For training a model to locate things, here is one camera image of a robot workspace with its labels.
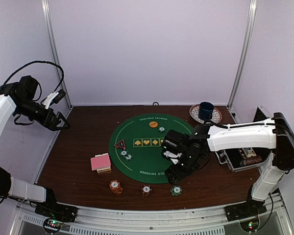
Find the dark blue mug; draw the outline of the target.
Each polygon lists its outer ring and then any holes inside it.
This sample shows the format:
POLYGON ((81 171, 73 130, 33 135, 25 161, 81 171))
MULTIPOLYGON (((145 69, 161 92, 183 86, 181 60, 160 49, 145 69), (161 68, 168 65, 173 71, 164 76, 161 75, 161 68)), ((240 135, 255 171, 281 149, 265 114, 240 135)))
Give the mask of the dark blue mug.
POLYGON ((201 120, 210 120, 214 111, 214 105, 210 102, 204 101, 199 104, 198 117, 201 120))

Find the green 20 chip stack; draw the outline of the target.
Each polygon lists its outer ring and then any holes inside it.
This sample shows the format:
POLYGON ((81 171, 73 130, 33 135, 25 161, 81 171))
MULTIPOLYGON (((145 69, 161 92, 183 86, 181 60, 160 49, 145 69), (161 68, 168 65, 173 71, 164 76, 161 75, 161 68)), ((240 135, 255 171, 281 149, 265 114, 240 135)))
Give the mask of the green 20 chip stack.
POLYGON ((179 196, 182 193, 182 187, 180 186, 173 186, 171 188, 171 195, 172 196, 179 196))

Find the aluminium table front rail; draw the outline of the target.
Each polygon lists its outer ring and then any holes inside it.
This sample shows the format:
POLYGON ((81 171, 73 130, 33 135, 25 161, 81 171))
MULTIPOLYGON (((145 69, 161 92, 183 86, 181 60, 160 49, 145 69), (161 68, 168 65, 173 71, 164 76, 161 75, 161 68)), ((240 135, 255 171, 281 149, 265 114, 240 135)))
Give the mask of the aluminium table front rail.
MULTIPOLYGON (((64 223, 55 235, 294 235, 294 229, 280 193, 265 202, 267 212, 260 214, 260 230, 245 232, 242 220, 229 221, 225 206, 166 211, 124 211, 76 206, 75 222, 64 223)), ((18 204, 8 235, 48 235, 46 218, 29 204, 18 204)))

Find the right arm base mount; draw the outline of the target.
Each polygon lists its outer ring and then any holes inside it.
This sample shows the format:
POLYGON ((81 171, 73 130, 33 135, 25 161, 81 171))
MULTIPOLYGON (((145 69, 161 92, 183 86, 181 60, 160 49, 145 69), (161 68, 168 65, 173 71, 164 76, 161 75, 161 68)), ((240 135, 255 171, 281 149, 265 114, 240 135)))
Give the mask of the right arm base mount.
POLYGON ((241 229, 247 233, 258 231, 261 224, 259 215, 267 212, 264 202, 254 200, 226 206, 224 210, 227 221, 239 221, 241 229))

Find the black red triangular dealer button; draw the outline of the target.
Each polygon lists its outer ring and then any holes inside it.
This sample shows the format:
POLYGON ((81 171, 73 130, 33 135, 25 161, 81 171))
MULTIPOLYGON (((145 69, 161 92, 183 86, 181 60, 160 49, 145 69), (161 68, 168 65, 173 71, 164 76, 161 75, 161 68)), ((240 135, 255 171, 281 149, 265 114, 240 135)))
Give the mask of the black red triangular dealer button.
POLYGON ((125 149, 126 149, 125 140, 122 139, 121 141, 115 143, 115 144, 114 144, 114 147, 115 147, 115 148, 120 148, 120 149, 125 150, 125 149))

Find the red backed card deck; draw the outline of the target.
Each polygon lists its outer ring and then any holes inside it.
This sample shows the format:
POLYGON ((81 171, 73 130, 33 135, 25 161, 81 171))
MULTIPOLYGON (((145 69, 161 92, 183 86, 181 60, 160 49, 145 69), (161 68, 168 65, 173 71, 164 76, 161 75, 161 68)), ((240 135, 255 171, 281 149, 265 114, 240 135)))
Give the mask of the red backed card deck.
POLYGON ((95 155, 90 159, 92 171, 102 171, 111 168, 110 156, 108 153, 95 155))

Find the red chip stack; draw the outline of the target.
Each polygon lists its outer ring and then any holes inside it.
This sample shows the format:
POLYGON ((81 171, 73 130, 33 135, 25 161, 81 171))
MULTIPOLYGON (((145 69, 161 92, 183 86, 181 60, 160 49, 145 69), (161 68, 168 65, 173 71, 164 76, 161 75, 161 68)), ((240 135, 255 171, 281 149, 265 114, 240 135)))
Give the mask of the red chip stack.
POLYGON ((114 193, 114 194, 121 194, 123 192, 123 188, 121 187, 119 181, 117 180, 112 180, 109 183, 109 187, 110 190, 114 193))

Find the right aluminium frame post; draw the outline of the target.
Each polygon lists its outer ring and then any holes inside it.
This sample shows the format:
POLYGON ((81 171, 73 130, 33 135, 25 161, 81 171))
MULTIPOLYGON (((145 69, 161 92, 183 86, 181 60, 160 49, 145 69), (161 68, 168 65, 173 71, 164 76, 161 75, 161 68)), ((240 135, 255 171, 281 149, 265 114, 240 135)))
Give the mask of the right aluminium frame post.
POLYGON ((250 44, 252 41, 253 31, 254 31, 254 27, 255 27, 255 21, 256 21, 256 15, 257 15, 257 5, 258 5, 257 0, 250 0, 249 1, 249 10, 248 10, 248 16, 247 16, 247 21, 246 21, 245 36, 244 36, 244 40, 243 40, 242 51, 241 51, 239 64, 238 64, 238 68, 237 68, 236 75, 235 75, 234 84, 233 84, 230 98, 229 98, 229 101, 227 104, 227 107, 229 110, 233 109, 235 98, 238 93, 239 85, 240 85, 241 79, 243 77, 244 68, 245 68, 245 64, 247 61, 248 50, 249 50, 249 47, 250 47, 250 44))

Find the patterned saucer plate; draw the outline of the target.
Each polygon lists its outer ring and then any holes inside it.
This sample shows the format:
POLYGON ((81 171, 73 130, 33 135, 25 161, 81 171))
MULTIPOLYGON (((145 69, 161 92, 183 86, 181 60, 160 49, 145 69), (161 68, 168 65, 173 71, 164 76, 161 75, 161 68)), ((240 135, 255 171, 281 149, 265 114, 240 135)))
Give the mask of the patterned saucer plate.
MULTIPOLYGON (((189 109, 189 113, 190 113, 190 116, 191 116, 195 121, 197 121, 198 123, 203 124, 203 123, 204 123, 204 120, 202 120, 202 119, 199 118, 199 108, 200 108, 200 104, 195 104, 195 105, 193 105, 193 106, 189 109)), ((214 123, 219 123, 219 122, 222 120, 222 114, 221 114, 221 112, 220 112, 217 108, 214 108, 213 113, 212 113, 212 118, 211 118, 211 120, 212 120, 214 123)))

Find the aluminium poker chip case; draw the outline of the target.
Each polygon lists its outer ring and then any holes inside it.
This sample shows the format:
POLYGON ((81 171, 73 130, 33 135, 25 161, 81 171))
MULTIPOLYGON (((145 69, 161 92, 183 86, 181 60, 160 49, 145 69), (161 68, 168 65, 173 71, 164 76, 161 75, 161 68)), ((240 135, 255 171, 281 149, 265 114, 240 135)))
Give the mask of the aluminium poker chip case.
POLYGON ((231 172, 239 172, 262 166, 272 150, 267 148, 236 148, 216 152, 221 165, 227 165, 231 172))

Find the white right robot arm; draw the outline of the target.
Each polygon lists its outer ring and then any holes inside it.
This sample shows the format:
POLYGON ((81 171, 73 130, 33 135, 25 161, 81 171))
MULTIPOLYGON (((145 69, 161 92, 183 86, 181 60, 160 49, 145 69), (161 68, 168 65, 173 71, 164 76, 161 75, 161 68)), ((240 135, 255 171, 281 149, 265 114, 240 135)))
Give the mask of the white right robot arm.
POLYGON ((212 121, 197 125, 191 134, 169 130, 165 135, 162 156, 172 160, 165 170, 170 184, 202 168, 212 152, 239 148, 265 148, 273 151, 261 176, 251 187, 249 199, 241 211, 252 216, 260 208, 283 175, 294 169, 294 133, 282 113, 258 122, 219 125, 212 121))

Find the green chip near orange button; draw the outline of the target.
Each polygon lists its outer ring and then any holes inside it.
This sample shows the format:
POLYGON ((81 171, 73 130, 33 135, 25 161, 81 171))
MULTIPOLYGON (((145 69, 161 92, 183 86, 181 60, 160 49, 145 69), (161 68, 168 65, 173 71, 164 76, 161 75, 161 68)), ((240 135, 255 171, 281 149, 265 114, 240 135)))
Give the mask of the green chip near orange button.
POLYGON ((161 132, 161 133, 162 132, 165 132, 165 130, 166 130, 166 128, 165 127, 162 127, 162 126, 158 128, 158 131, 161 132))

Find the aluminium frame post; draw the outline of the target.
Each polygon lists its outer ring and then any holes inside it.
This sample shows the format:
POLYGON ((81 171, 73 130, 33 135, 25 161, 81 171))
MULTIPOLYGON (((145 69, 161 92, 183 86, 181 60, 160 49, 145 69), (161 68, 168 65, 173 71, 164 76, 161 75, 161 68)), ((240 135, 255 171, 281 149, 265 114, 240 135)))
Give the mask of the aluminium frame post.
POLYGON ((255 27, 255 21, 256 21, 256 15, 257 15, 257 5, 258 5, 257 0, 250 0, 249 1, 249 10, 248 10, 248 16, 247 16, 247 21, 246 21, 245 36, 244 36, 244 40, 243 40, 242 51, 241 51, 239 64, 238 64, 238 68, 237 68, 236 75, 235 75, 234 84, 233 84, 230 98, 229 98, 229 101, 227 104, 227 107, 229 110, 233 109, 235 98, 238 93, 239 85, 240 85, 241 79, 243 77, 244 68, 245 68, 245 64, 247 61, 248 50, 249 50, 249 47, 250 47, 250 44, 252 41, 253 31, 254 31, 254 27, 255 27))
MULTIPOLYGON (((47 34, 49 37, 49 45, 50 45, 52 60, 57 65, 60 65, 58 51, 57 51, 57 47, 56 47, 56 41, 55 41, 53 27, 52 27, 49 1, 48 0, 41 0, 41 4, 42 4, 42 11, 43 11, 45 24, 46 24, 47 34)), ((67 91, 67 87, 66 87, 64 80, 61 82, 60 87, 66 92, 66 97, 64 98, 65 102, 66 102, 66 106, 68 109, 71 109, 72 104, 71 104, 71 101, 70 101, 70 98, 68 95, 68 91, 67 91)))

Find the playing card box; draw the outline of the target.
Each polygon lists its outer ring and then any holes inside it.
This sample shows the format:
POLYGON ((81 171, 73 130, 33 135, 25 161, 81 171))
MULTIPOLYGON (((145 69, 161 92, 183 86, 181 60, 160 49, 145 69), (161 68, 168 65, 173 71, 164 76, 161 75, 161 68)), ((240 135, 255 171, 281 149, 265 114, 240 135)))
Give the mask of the playing card box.
POLYGON ((100 155, 95 155, 96 158, 99 158, 96 161, 96 171, 97 173, 105 172, 105 171, 110 171, 111 170, 111 161, 110 161, 110 156, 108 153, 100 154, 100 155))

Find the orange big blind button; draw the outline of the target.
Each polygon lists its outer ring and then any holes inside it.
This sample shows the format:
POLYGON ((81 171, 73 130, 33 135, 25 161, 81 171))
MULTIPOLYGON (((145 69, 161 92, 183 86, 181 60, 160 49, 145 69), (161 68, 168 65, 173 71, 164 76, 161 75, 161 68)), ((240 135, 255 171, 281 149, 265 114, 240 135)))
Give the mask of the orange big blind button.
POLYGON ((158 126, 158 122, 156 122, 156 121, 151 121, 151 122, 149 123, 149 126, 150 126, 151 128, 156 128, 156 127, 158 126))

